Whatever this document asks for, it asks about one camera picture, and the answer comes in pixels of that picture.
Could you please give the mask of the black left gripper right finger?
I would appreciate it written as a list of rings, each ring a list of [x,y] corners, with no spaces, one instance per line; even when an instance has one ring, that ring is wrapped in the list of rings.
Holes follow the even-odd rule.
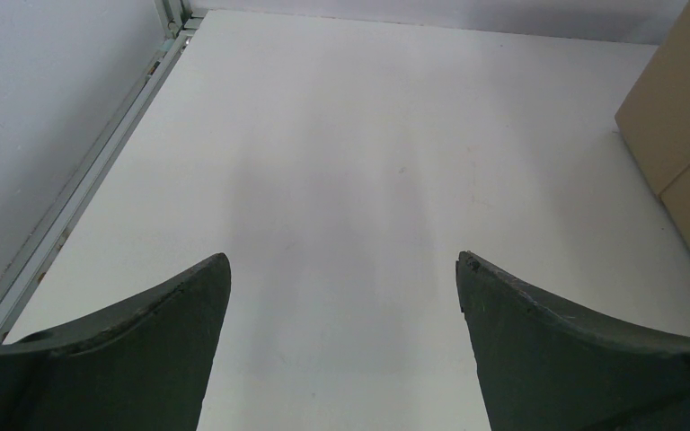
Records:
[[[463,251],[460,309],[494,430],[690,430],[690,337],[622,321]]]

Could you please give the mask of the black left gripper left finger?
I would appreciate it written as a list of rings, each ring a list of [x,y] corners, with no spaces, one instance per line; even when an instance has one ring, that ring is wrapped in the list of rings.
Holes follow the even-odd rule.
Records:
[[[139,294],[0,344],[0,430],[194,430],[231,292],[214,254]]]

